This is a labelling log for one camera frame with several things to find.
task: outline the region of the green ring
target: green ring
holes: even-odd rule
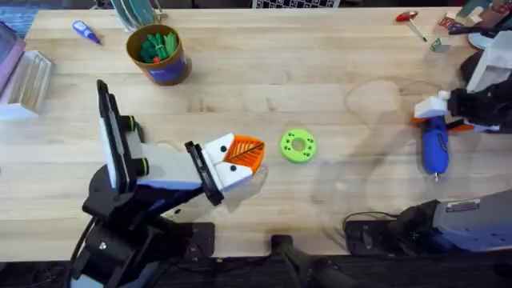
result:
[[[301,139],[305,143],[302,151],[295,150],[291,143],[295,139]],[[302,129],[288,130],[281,138],[281,152],[286,159],[294,163],[304,163],[312,159],[317,152],[317,144],[313,135]]]

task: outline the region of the screwdriver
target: screwdriver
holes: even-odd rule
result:
[[[423,33],[419,30],[419,28],[413,22],[413,19],[416,18],[416,16],[418,16],[418,13],[419,12],[412,11],[412,10],[400,13],[400,15],[396,17],[395,21],[396,22],[409,22],[411,24],[411,29],[416,30],[416,33],[418,34],[418,36],[420,36],[423,39],[423,41],[426,42],[426,37],[423,35]]]
[[[423,166],[428,174],[439,180],[439,175],[446,172],[448,162],[448,133],[444,116],[427,119],[422,127]]]

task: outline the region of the cable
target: cable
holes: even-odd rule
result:
[[[86,240],[87,235],[89,234],[90,230],[93,227],[94,222],[96,222],[96,218],[92,217],[89,220],[89,223],[87,223],[86,228],[82,232],[82,235],[80,235],[80,238],[78,239],[77,245],[73,249],[73,253],[71,255],[70,264],[67,267],[66,270],[66,276],[64,277],[64,288],[69,288],[71,283],[71,267],[74,264],[74,261],[77,259],[78,252],[80,251],[80,248],[82,248],[83,242]]]
[[[345,233],[346,222],[350,217],[355,216],[355,215],[364,215],[364,214],[380,214],[380,215],[385,215],[389,218],[395,218],[395,219],[398,218],[398,216],[399,216],[396,214],[390,214],[390,213],[381,212],[381,211],[364,211],[364,212],[356,212],[356,213],[348,214],[346,217],[344,217],[344,219],[342,221],[343,233]]]

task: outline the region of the black mount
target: black mount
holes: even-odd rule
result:
[[[186,144],[201,176],[199,188],[167,190],[137,184],[139,176],[149,173],[150,164],[146,158],[132,158],[126,133],[137,131],[142,139],[142,128],[133,116],[119,114],[115,96],[103,81],[98,80],[97,84],[99,112],[116,183],[113,188],[107,166],[100,168],[90,180],[89,196],[82,209],[93,217],[94,226],[85,232],[88,234],[79,255],[76,257],[76,250],[72,257],[72,278],[84,274],[105,287],[114,288],[137,279],[153,262],[211,256],[213,223],[175,223],[160,216],[203,193],[213,205],[224,199],[211,177],[200,145]]]
[[[138,186],[136,192],[118,194],[110,186],[106,167],[90,181],[90,195],[83,210],[96,218],[85,245],[73,263],[72,277],[85,274],[105,287],[132,282],[147,264],[169,258],[195,259],[214,252],[213,223],[175,223],[152,213],[152,199],[139,197],[158,191]],[[175,206],[201,191],[161,191]]]

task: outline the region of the wooden tabletop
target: wooden tabletop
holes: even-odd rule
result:
[[[446,8],[420,9],[430,42]],[[104,163],[96,79],[135,115],[148,142],[184,151],[227,133],[266,142],[261,171],[213,208],[204,197],[178,221],[216,224],[216,255],[259,255],[272,234],[297,247],[343,254],[337,233],[348,213],[400,212],[433,198],[468,198],[510,187],[510,136],[450,136],[449,171],[433,183],[422,171],[412,106],[458,85],[474,52],[461,36],[446,54],[429,51],[394,18],[403,9],[169,10],[193,62],[178,86],[152,84],[125,52],[128,34],[112,10],[41,11],[28,49],[55,63],[37,119],[0,122],[0,261],[66,259],[89,216],[81,206]],[[80,38],[81,19],[103,46]],[[309,130],[318,153],[298,165],[278,142]]]

